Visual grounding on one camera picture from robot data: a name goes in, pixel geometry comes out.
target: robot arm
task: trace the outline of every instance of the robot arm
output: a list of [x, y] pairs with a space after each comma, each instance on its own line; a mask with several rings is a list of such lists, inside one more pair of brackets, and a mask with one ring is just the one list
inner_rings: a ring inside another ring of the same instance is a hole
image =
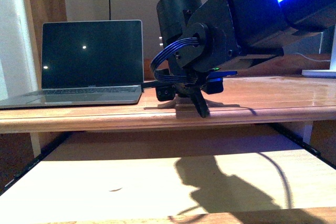
[[[156, 73], [167, 83], [157, 97], [190, 97], [202, 117], [209, 111], [201, 90], [220, 93], [223, 76], [282, 56], [283, 46], [336, 23], [336, 0], [160, 0], [156, 9], [165, 50], [171, 48], [169, 70]], [[190, 38], [198, 43], [180, 46]]]

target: white cable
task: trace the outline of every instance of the white cable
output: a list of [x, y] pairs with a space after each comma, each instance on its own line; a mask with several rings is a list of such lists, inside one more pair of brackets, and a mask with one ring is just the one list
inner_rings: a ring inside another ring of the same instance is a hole
[[312, 58], [309, 58], [303, 54], [300, 54], [299, 52], [296, 52], [295, 55], [301, 55], [302, 57], [305, 57], [307, 60], [312, 60], [312, 61], [316, 61], [316, 62], [330, 62], [330, 60], [314, 60]]

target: black screen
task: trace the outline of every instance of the black screen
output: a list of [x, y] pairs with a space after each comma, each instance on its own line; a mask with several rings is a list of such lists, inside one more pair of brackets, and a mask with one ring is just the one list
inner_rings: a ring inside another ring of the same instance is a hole
[[140, 20], [43, 25], [42, 88], [143, 82]]

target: silver laptop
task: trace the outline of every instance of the silver laptop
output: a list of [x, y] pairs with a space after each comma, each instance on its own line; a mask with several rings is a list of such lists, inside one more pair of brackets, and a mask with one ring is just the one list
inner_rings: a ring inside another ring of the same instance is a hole
[[0, 101], [0, 108], [137, 103], [142, 23], [45, 23], [41, 65], [42, 90]]

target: wooden shelf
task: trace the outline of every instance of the wooden shelf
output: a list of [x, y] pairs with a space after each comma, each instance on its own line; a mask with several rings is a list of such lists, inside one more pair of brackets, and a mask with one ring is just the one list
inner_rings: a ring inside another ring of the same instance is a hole
[[[0, 197], [0, 223], [165, 223], [216, 212], [203, 220], [321, 223], [335, 216], [335, 181], [334, 169], [266, 125], [77, 132]], [[301, 210], [281, 211], [289, 208]]]
[[228, 78], [224, 92], [204, 95], [211, 116], [189, 99], [158, 102], [145, 90], [137, 105], [0, 111], [0, 132], [166, 129], [224, 124], [336, 119], [336, 80], [303, 77]]

